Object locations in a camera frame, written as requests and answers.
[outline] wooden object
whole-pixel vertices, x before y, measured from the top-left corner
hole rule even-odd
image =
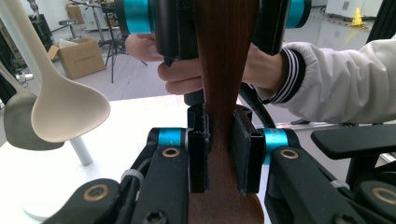
[[[195,0],[198,49],[210,117],[209,191],[190,194],[189,223],[263,223],[256,195],[238,194],[230,130],[258,0]]]

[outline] cardboard box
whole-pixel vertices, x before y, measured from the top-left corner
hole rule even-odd
[[[66,10],[70,19],[78,19],[79,24],[84,24],[84,19],[82,18],[81,11],[79,10],[79,5],[67,5]]]
[[[97,40],[87,37],[73,42],[77,45],[64,49],[52,45],[48,52],[52,60],[58,56],[67,77],[76,79],[106,69]]]

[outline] teal ring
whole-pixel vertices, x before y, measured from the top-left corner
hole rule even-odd
[[[126,25],[130,34],[150,34],[149,0],[124,0]]]
[[[300,23],[305,9],[305,0],[291,0],[290,9],[288,15],[288,21],[286,22],[286,28],[296,28]]]
[[[161,128],[158,145],[181,147],[181,128]]]
[[[265,159],[263,164],[269,165],[271,160],[271,153],[277,147],[286,147],[289,145],[288,136],[283,129],[264,128],[264,144],[265,144]]]

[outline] yellow traffic cone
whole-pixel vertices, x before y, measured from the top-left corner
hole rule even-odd
[[[361,10],[357,7],[355,17],[349,26],[363,26],[364,22],[361,20]]]

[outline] metal bolt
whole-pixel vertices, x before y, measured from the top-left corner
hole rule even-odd
[[[356,218],[351,215],[340,213],[332,218],[333,224],[358,224]]]
[[[166,214],[161,210],[151,211],[143,220],[143,224],[166,224],[166,223],[167,223]]]

